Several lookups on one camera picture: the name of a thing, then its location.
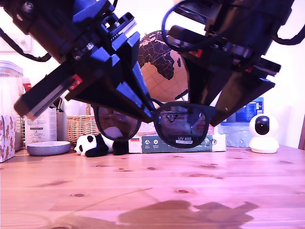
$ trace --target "wood grain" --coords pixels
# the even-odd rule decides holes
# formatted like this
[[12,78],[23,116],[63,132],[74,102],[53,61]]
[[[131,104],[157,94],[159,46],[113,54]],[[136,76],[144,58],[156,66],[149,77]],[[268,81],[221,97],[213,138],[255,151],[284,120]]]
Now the wood grain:
[[2,229],[304,229],[305,151],[86,158],[0,165]]

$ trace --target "red label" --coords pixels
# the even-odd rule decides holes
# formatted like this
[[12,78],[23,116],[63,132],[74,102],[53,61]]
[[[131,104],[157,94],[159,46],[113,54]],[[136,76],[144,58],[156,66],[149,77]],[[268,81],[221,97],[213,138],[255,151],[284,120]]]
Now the red label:
[[74,79],[74,83],[69,87],[69,90],[73,91],[78,85],[82,83],[82,79],[75,74],[72,79]]
[[191,51],[191,52],[189,52],[189,54],[191,54],[191,55],[193,55],[195,57],[198,57],[198,58],[201,57],[202,53],[203,53],[203,51],[201,49],[198,49],[198,51]]
[[32,88],[30,83],[24,83],[23,86],[24,86],[25,92],[28,92]]
[[252,72],[252,70],[253,70],[253,67],[248,68],[248,69],[246,69],[245,71],[246,71],[246,72],[248,72],[248,73],[251,73],[251,72]]

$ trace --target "camera lens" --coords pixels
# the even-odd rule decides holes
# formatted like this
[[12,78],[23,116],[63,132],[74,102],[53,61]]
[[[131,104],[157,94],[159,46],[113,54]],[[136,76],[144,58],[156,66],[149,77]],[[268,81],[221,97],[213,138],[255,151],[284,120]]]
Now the camera lens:
[[266,135],[269,132],[270,120],[267,116],[259,116],[255,121],[255,131],[259,135]]

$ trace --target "world map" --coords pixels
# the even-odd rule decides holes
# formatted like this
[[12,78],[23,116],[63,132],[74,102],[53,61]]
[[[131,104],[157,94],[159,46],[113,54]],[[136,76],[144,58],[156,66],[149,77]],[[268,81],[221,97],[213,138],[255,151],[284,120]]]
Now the world map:
[[187,89],[182,58],[165,44],[161,31],[141,39],[138,61],[151,97],[162,102],[173,101]]

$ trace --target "white security camera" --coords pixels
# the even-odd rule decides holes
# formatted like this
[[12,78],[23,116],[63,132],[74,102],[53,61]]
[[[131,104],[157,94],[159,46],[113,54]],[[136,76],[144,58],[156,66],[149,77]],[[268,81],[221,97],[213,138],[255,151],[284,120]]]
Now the white security camera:
[[250,131],[253,138],[249,146],[256,153],[273,154],[279,148],[275,138],[278,130],[278,122],[275,118],[265,114],[258,114],[250,122]]

